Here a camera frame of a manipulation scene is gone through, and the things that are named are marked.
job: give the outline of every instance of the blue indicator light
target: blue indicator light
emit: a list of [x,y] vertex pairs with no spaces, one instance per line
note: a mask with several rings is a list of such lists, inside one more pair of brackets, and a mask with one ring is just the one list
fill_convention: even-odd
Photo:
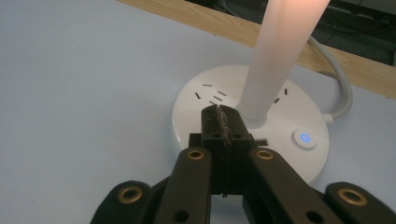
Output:
[[302,133],[300,135],[300,138],[305,143],[309,143],[311,141],[311,136],[309,136],[309,134],[307,134],[307,133]]

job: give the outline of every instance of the power cord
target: power cord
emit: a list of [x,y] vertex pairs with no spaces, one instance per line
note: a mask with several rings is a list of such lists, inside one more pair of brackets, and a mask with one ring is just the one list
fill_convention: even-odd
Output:
[[349,80],[347,79],[344,70],[334,59],[334,57],[329,53],[329,51],[323,48],[319,44],[319,42],[312,36],[309,37],[308,42],[312,44],[315,48],[317,48],[319,52],[324,56],[324,58],[330,63],[335,74],[338,76],[338,81],[340,82],[341,100],[339,106],[337,106],[337,109],[332,113],[323,114],[326,123],[331,124],[333,123],[334,120],[339,119],[343,115],[345,115],[345,113],[348,112],[350,107],[352,106],[352,102],[353,102],[352,88],[350,87]]

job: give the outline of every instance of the white cable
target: white cable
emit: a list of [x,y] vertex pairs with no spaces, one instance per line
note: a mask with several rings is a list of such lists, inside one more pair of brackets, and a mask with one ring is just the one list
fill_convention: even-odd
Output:
[[220,2],[221,2],[223,8],[224,8],[226,11],[229,11],[229,12],[230,12],[231,14],[233,14],[235,17],[238,17],[238,18],[239,18],[239,16],[238,16],[236,13],[234,13],[233,11],[231,11],[231,10],[227,7],[227,5],[226,5],[226,3],[225,3],[225,0],[220,0]]
[[326,60],[330,63],[332,69],[334,69],[335,74],[338,76],[338,80],[341,85],[341,100],[339,106],[332,113],[324,114],[326,123],[331,124],[333,120],[339,119],[343,115],[345,115],[345,113],[352,106],[352,101],[353,101],[352,89],[350,87],[347,76],[344,73],[344,70],[334,59],[334,57],[325,48],[323,48],[314,37],[312,36],[309,37],[308,42],[314,45],[319,50],[319,52],[326,58]]

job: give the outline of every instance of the white lamp stem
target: white lamp stem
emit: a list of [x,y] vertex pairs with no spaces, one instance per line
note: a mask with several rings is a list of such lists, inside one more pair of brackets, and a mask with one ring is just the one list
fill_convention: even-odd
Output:
[[270,0],[237,109],[247,126],[263,125],[330,0]]

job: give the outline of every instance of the power button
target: power button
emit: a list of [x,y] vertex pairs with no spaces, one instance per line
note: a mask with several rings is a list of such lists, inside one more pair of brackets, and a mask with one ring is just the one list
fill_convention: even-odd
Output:
[[293,142],[299,147],[311,149],[317,145],[317,139],[315,136],[310,131],[305,129],[297,129],[291,138]]

